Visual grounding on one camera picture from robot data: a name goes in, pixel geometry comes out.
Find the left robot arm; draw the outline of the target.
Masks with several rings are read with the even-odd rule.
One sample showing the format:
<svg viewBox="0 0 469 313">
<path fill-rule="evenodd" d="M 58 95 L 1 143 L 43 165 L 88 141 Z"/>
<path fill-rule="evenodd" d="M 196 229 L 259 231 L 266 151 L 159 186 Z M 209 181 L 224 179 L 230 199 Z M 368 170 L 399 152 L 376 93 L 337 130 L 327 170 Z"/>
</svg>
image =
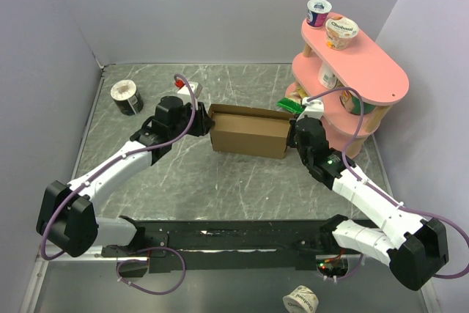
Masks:
<svg viewBox="0 0 469 313">
<path fill-rule="evenodd" d="M 117 153 L 82 177 L 48 185 L 36 225 L 41 243 L 52 242 L 71 257 L 92 246 L 119 246 L 127 255 L 140 254 L 144 227 L 127 216 L 98 218 L 97 210 L 126 181 L 157 163 L 176 141 L 185 135 L 205 136 L 214 124 L 202 102 L 163 97 Z"/>
</svg>

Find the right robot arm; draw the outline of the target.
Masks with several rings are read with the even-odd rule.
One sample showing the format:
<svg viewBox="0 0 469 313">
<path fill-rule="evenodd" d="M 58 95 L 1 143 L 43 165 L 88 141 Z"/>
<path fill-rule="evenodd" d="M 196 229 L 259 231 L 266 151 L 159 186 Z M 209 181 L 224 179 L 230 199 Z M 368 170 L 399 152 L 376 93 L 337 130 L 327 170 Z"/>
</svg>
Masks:
<svg viewBox="0 0 469 313">
<path fill-rule="evenodd" d="M 405 211 L 355 162 L 331 148 L 322 123 L 312 117 L 292 118 L 287 144 L 298 151 L 309 174 L 355 205 L 375 227 L 366 228 L 336 216 L 320 235 L 328 253 L 341 248 L 359 251 L 384 265 L 406 288 L 420 290 L 449 260 L 446 228 L 430 216 Z"/>
</svg>

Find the brown cardboard box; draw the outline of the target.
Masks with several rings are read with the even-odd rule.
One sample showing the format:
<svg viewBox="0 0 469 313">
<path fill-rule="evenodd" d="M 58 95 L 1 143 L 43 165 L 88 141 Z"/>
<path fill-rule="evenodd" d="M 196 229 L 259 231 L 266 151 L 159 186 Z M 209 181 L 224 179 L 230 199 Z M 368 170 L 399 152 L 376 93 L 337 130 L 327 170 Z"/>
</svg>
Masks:
<svg viewBox="0 0 469 313">
<path fill-rule="evenodd" d="M 289 121 L 293 118 L 291 113 L 212 104 L 208 114 L 215 123 L 210 130 L 210 141 L 215 152 L 285 158 Z"/>
</svg>

